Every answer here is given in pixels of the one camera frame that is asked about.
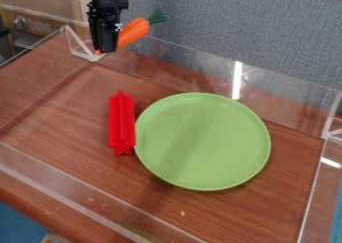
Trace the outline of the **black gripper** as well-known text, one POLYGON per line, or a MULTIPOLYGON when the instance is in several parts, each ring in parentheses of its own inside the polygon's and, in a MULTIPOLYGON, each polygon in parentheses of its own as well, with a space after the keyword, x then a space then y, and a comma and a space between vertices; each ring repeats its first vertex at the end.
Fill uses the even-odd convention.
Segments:
POLYGON ((129 8, 129 0, 91 0, 89 3, 89 23, 94 48, 102 53, 117 51, 122 30, 121 13, 129 8))

